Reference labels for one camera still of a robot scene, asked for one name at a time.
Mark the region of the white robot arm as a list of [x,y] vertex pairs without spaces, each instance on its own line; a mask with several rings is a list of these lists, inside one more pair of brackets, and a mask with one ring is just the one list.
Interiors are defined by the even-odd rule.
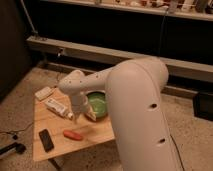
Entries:
[[161,108],[167,81],[166,65],[144,57],[88,76],[75,70],[59,82],[59,89],[69,96],[75,114],[87,108],[87,91],[105,92],[123,171],[182,171]]

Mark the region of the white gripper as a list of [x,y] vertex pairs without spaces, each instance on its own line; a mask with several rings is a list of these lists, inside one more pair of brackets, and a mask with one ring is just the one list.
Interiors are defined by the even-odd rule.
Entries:
[[92,121],[96,121],[96,114],[92,107],[89,107],[87,96],[84,93],[73,94],[70,96],[71,109],[74,113],[74,123],[78,123],[81,113],[86,113],[86,116]]

